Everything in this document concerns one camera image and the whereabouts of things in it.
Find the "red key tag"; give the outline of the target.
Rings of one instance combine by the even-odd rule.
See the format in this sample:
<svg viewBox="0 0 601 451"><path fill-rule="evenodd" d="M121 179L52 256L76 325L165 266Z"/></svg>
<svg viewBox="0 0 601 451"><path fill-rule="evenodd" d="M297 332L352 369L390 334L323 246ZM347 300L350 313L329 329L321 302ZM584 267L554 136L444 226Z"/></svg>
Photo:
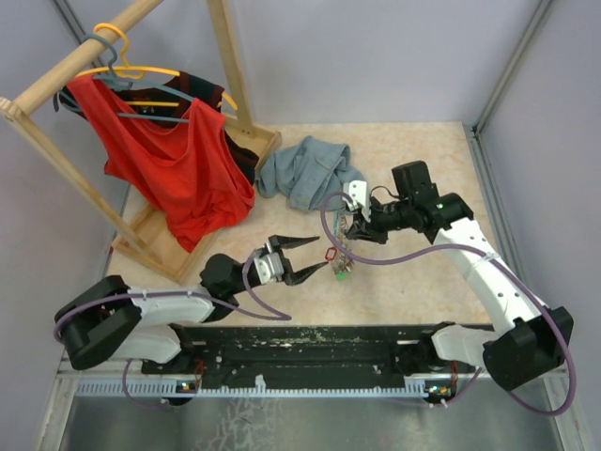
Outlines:
<svg viewBox="0 0 601 451"><path fill-rule="evenodd" d="M331 261L335 260L335 258L337 257L337 254L338 254L338 249L336 247L332 246L326 250L324 258L327 261L331 262Z"/></svg>

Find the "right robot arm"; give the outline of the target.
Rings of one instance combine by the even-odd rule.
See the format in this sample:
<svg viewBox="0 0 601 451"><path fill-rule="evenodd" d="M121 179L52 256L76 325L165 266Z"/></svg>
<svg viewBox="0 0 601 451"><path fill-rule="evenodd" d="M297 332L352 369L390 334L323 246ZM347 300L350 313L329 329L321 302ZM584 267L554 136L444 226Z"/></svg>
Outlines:
<svg viewBox="0 0 601 451"><path fill-rule="evenodd" d="M423 161L392 170L398 195L383 204L366 182L344 185L353 212L346 236L384 244L392 231L413 229L426 236L430 251L441 251L462 274L491 320L491 330L441 323L426 332L421 364L438 372L452 361L484 368L506 391L561 365L575 366L568 354L574 327L563 307L549 308L525 287L485 237L473 211L456 193L440 194Z"/></svg>

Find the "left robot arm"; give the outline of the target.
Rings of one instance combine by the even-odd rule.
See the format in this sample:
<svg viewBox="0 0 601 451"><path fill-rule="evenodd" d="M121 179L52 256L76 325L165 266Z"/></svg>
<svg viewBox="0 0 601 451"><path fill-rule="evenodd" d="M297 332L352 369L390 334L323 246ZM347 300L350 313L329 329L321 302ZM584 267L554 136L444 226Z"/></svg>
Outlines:
<svg viewBox="0 0 601 451"><path fill-rule="evenodd" d="M195 350L185 344L183 326L216 322L232 312L251 317L237 294L269 283L304 283L326 261L294 270L285 250L312 238L273 235L243 262L226 254L210 257L198 284L152 290L128 285L117 274L103 277L54 316L54 339L75 370L88 370L111 358L150 361L173 371L189 370Z"/></svg>

